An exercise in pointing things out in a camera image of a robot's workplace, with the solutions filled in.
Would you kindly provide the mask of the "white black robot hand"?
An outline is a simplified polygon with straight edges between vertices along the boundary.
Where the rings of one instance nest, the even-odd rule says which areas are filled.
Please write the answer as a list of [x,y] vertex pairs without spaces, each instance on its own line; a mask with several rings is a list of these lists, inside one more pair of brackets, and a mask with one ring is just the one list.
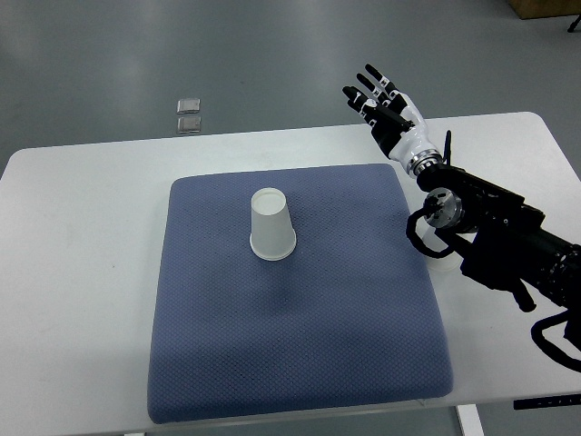
[[345,86],[348,106],[370,127],[382,153],[401,164],[415,178],[433,164],[441,164],[439,149],[428,138],[428,126],[409,96],[371,64],[365,74],[357,74],[364,90]]

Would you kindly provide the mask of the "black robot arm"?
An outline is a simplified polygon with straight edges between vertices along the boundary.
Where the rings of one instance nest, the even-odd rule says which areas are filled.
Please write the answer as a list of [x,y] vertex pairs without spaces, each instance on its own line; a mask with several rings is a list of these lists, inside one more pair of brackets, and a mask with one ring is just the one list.
[[578,372],[580,361],[550,342],[545,330],[564,325],[564,337],[580,346],[580,247],[542,228],[545,215],[523,196],[476,177],[444,153],[419,167],[422,207],[408,218],[412,245],[433,259],[458,254],[460,271],[489,289],[510,292],[523,312],[536,304],[533,286],[563,311],[531,328],[535,345],[551,360]]

